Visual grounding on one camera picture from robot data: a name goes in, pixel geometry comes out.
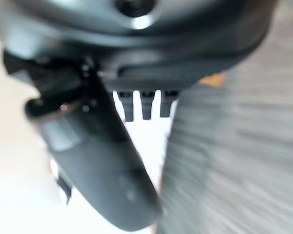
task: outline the blurred gray carpet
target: blurred gray carpet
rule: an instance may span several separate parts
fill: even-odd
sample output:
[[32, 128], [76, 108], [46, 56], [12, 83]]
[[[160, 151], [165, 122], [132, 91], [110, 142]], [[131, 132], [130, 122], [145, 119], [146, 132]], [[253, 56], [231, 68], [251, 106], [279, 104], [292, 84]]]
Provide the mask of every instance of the blurred gray carpet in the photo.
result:
[[293, 234], [293, 0], [224, 89], [181, 97], [158, 234]]

